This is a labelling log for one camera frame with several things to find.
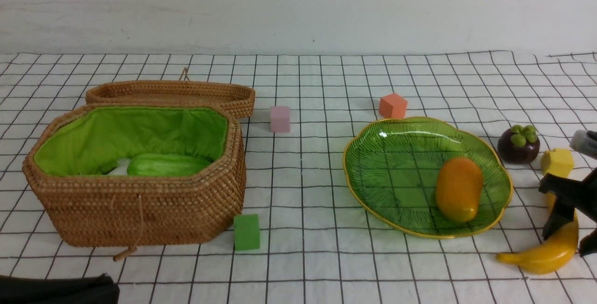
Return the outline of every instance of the basket handle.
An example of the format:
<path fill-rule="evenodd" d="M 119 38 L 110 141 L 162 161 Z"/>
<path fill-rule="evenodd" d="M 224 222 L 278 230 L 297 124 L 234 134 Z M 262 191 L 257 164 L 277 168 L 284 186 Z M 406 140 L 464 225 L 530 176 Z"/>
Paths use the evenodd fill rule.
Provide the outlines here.
<path fill-rule="evenodd" d="M 111 207 L 114 205 L 115 199 L 116 199 L 116 196 L 114 196 L 114 198 L 112 199 Z M 139 219 L 141 220 L 141 224 L 139 225 L 139 235 L 137 236 L 137 239 L 135 240 L 135 242 L 133 242 L 133 244 L 130 245 L 126 250 L 121 251 L 120 253 L 114 255 L 114 257 L 112 258 L 112 260 L 114 262 L 118 262 L 122 259 L 125 259 L 130 254 L 136 252 L 137 244 L 139 243 L 139 241 L 141 241 L 141 237 L 143 236 L 143 230 L 145 229 L 145 221 L 143 219 L 143 203 L 141 202 L 141 195 L 137 195 L 137 200 L 139 201 Z"/>
<path fill-rule="evenodd" d="M 183 68 L 183 72 L 180 74 L 179 77 L 179 81 L 190 81 L 190 79 L 188 78 L 188 69 L 186 68 L 186 66 Z"/>

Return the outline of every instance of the green fabric lining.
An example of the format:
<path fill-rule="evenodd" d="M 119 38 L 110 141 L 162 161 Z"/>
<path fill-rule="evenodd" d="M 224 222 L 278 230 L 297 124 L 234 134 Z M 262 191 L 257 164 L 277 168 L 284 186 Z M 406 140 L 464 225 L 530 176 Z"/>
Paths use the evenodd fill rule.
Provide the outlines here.
<path fill-rule="evenodd" d="M 228 120 L 209 108 L 96 108 L 60 128 L 35 154 L 52 176 L 101 175 L 119 158 L 176 153 L 213 162 L 224 154 Z"/>

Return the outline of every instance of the wicker basket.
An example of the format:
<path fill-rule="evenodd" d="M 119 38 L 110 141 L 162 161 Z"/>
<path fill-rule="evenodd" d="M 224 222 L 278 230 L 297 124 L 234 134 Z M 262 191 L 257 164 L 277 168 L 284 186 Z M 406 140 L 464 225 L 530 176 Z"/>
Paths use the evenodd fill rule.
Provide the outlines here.
<path fill-rule="evenodd" d="M 179 81 L 134 80 L 105 83 L 85 94 L 87 104 L 142 103 L 142 104 L 218 104 L 232 117 L 251 117 L 255 106 L 255 90 L 234 83 L 207 83 L 190 81 L 187 68 Z"/>
<path fill-rule="evenodd" d="M 114 260 L 136 251 L 137 245 L 196 244 L 226 230 L 243 208 L 247 174 L 239 122 L 228 119 L 222 156 L 194 176 L 51 176 L 34 162 L 40 146 L 59 128 L 103 106 L 89 104 L 56 118 L 23 162 L 23 172 L 47 211 L 58 234 L 75 247 L 129 247 Z M 167 107 L 168 104 L 146 106 Z M 179 108 L 198 108 L 178 104 Z"/>

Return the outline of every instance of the yellow banana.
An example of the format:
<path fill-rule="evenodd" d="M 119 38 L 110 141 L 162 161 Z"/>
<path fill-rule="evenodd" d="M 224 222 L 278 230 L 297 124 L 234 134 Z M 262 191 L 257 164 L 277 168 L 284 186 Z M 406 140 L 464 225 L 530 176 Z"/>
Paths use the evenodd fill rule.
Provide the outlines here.
<path fill-rule="evenodd" d="M 546 194 L 548 212 L 554 208 L 555 196 Z M 557 230 L 542 245 L 521 251 L 520 253 L 498 253 L 496 259 L 501 263 L 514 264 L 531 274 L 549 274 L 568 263 L 576 253 L 578 245 L 578 219 L 574 212 L 574 221 Z"/>

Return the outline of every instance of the leaf-shaped plate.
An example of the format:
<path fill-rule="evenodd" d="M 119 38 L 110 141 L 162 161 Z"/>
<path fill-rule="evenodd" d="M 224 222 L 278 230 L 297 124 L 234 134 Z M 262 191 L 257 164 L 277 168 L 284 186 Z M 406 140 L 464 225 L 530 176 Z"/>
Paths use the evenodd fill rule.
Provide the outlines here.
<path fill-rule="evenodd" d="M 435 202 L 437 174 L 452 157 L 468 157 L 483 172 L 479 210 L 468 223 L 446 219 Z M 513 193 L 512 180 L 490 145 L 431 117 L 370 123 L 346 146 L 343 166 L 350 191 L 368 212 L 427 238 L 470 236 L 492 228 Z"/>

